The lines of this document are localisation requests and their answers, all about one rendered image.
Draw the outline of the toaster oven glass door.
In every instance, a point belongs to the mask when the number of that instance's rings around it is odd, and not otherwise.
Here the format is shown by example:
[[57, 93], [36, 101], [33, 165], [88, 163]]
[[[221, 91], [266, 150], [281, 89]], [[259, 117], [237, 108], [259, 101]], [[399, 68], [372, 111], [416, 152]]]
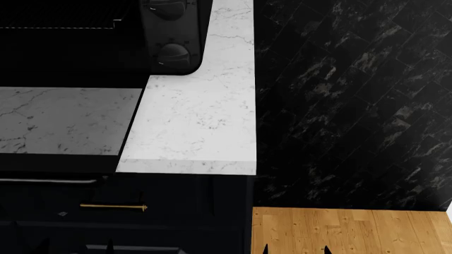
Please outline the toaster oven glass door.
[[0, 80], [0, 172], [113, 173], [147, 75]]

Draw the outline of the black oven knob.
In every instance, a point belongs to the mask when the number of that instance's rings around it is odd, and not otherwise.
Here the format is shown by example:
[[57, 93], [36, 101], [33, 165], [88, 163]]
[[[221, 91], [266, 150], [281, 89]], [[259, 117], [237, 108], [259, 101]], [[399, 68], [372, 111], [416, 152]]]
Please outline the black oven knob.
[[163, 20], [181, 18], [187, 7], [187, 0], [141, 0], [142, 6]]
[[166, 44], [158, 53], [157, 62], [172, 68], [186, 68], [191, 65], [191, 55], [180, 44]]

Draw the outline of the black toaster oven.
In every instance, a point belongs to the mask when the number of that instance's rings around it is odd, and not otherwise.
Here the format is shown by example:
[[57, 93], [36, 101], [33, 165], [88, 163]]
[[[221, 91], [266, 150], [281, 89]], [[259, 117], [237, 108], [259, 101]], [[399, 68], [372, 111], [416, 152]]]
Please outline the black toaster oven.
[[[0, 80], [115, 75], [189, 75], [203, 60], [213, 0], [187, 0], [163, 20], [141, 0], [0, 0]], [[180, 44], [191, 65], [157, 62]]]

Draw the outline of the dark navy base cabinet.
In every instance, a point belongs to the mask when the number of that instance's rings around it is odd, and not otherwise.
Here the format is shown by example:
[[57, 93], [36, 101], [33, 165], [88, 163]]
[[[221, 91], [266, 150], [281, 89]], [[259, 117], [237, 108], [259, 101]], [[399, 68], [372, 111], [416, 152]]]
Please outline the dark navy base cabinet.
[[[0, 179], [0, 254], [251, 254], [253, 179], [189, 174], [28, 174]], [[146, 205], [135, 209], [79, 207]]]

